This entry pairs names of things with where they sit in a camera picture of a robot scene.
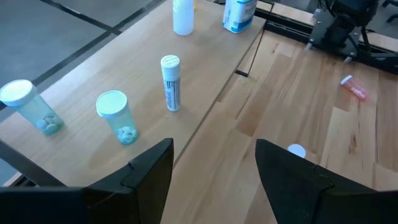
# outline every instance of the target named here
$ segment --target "pill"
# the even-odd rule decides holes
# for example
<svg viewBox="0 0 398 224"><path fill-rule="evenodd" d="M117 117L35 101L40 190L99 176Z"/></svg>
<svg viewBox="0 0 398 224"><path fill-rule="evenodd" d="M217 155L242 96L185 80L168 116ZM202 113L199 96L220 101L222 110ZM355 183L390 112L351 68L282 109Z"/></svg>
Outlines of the pill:
<svg viewBox="0 0 398 224"><path fill-rule="evenodd" d="M123 131L130 131L132 128L130 128L129 126L125 126L122 128Z"/></svg>
<svg viewBox="0 0 398 224"><path fill-rule="evenodd" d="M47 125L47 127L45 128L45 132L46 133L53 133L53 132L55 132L57 130L57 125L55 125L55 124L49 124L49 125Z"/></svg>
<svg viewBox="0 0 398 224"><path fill-rule="evenodd" d="M44 118L44 120L46 120L46 122L48 122L48 124L54 124L54 120L52 118L46 117Z"/></svg>
<svg viewBox="0 0 398 224"><path fill-rule="evenodd" d="M48 122L44 119L41 119L40 121L36 122L36 127L39 128L40 130L44 130L47 127Z"/></svg>
<svg viewBox="0 0 398 224"><path fill-rule="evenodd" d="M45 116L46 118L54 118L54 117L55 117L55 114L54 114L54 113L46 113L44 116Z"/></svg>
<svg viewBox="0 0 398 224"><path fill-rule="evenodd" d="M133 138L136 138L137 134L138 134L138 132L135 129L131 131L131 135Z"/></svg>
<svg viewBox="0 0 398 224"><path fill-rule="evenodd" d="M125 132L123 132L123 135L132 136L132 132L131 131L125 131Z"/></svg>
<svg viewBox="0 0 398 224"><path fill-rule="evenodd" d="M118 137L123 135L123 130L121 128L118 129Z"/></svg>
<svg viewBox="0 0 398 224"><path fill-rule="evenodd" d="M130 144L132 143L133 137L127 134L123 134L120 138L119 138L120 142L123 144Z"/></svg>
<svg viewBox="0 0 398 224"><path fill-rule="evenodd" d="M54 116L52 119L53 119L53 121L54 121L54 123L56 125L62 125L63 124L63 121L58 116Z"/></svg>

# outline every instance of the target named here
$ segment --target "pink pill bottle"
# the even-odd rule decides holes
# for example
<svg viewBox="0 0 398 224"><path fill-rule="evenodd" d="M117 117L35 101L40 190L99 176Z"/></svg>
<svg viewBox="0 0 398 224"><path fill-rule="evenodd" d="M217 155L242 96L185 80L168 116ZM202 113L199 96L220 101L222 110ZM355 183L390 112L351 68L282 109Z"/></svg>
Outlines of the pink pill bottle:
<svg viewBox="0 0 398 224"><path fill-rule="evenodd" d="M352 75L345 77L340 84L346 87L349 91L354 93L360 100L365 100L369 93L363 88L363 86L353 78Z"/></svg>

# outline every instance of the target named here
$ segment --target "gray floor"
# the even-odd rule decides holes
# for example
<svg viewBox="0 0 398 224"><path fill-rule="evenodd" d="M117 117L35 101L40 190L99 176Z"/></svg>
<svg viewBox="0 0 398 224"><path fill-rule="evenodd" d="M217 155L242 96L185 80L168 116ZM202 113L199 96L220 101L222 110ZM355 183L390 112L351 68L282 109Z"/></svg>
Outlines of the gray floor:
<svg viewBox="0 0 398 224"><path fill-rule="evenodd" d="M115 27L139 9L141 9L140 12L150 11L151 1L53 0L108 27ZM313 12L318 0L278 0L277 2ZM398 20L392 24L385 23L385 20L393 13L398 13L398 8L394 6L380 8L368 28L380 34L398 38ZM125 31L145 14L144 12L123 26L118 26L119 30ZM0 29L2 30L0 86L15 79L24 78L34 81L45 74L51 74L50 78L38 85L39 91L45 90L116 37L107 32L107 38L101 39L106 28L100 27L103 26L93 25L92 21L77 18L41 0L0 1ZM0 121L11 113L9 108L1 110ZM0 160L0 185L15 172L12 167Z"/></svg>

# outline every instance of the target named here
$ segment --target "white tube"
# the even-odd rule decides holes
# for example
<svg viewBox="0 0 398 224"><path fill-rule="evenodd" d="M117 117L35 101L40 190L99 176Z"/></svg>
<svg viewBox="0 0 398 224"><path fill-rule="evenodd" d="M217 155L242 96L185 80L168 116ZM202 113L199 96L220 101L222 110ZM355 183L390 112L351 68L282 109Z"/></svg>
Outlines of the white tube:
<svg viewBox="0 0 398 224"><path fill-rule="evenodd" d="M175 55L167 55L160 60L160 65L167 109L178 111L181 107L180 59Z"/></svg>
<svg viewBox="0 0 398 224"><path fill-rule="evenodd" d="M305 46L305 51L309 51L310 49L311 49L311 47L312 47L312 44L311 43L307 43L307 46Z"/></svg>
<svg viewBox="0 0 398 224"><path fill-rule="evenodd" d="M173 0L173 30L176 34L191 34L193 18L193 0Z"/></svg>

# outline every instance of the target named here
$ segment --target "white pill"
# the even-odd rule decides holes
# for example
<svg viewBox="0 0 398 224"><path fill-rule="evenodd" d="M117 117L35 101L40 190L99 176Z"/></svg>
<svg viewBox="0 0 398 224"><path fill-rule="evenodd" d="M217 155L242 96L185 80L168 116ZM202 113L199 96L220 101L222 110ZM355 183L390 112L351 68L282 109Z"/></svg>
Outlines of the white pill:
<svg viewBox="0 0 398 224"><path fill-rule="evenodd" d="M132 132L131 131L123 131L123 135L132 136Z"/></svg>
<svg viewBox="0 0 398 224"><path fill-rule="evenodd" d="M46 120L46 122L48 122L48 124L54 124L54 120L52 118L44 118L44 120Z"/></svg>
<svg viewBox="0 0 398 224"><path fill-rule="evenodd" d="M45 118L54 118L54 117L56 117L56 115L55 115L54 113L52 113L52 112L49 112L49 113L46 113L46 114L44 115L44 117L45 117Z"/></svg>
<svg viewBox="0 0 398 224"><path fill-rule="evenodd" d="M123 135L123 130L121 128L118 129L118 137Z"/></svg>
<svg viewBox="0 0 398 224"><path fill-rule="evenodd" d="M132 130L131 131L131 135L132 135L133 138L136 138L137 134L138 134L138 132L136 130Z"/></svg>
<svg viewBox="0 0 398 224"><path fill-rule="evenodd" d="M130 128L129 126L125 126L122 128L123 131L131 131L132 128Z"/></svg>
<svg viewBox="0 0 398 224"><path fill-rule="evenodd" d="M49 125L49 124L44 119L36 122L36 127L39 128L40 130L44 130L47 127L47 125Z"/></svg>
<svg viewBox="0 0 398 224"><path fill-rule="evenodd" d="M52 118L52 120L54 121L54 123L56 125L62 125L63 124L63 121L58 116L55 116L54 118Z"/></svg>
<svg viewBox="0 0 398 224"><path fill-rule="evenodd" d="M45 128L45 132L46 133L54 133L57 130L57 125L55 124L49 124L47 125L47 127Z"/></svg>
<svg viewBox="0 0 398 224"><path fill-rule="evenodd" d="M133 137L127 134L123 134L122 137L119 139L123 144L130 144L132 143Z"/></svg>
<svg viewBox="0 0 398 224"><path fill-rule="evenodd" d="M303 146L299 145L299 144L291 144L287 150L293 154L295 154L296 156L300 156L301 158L305 157L305 149Z"/></svg>

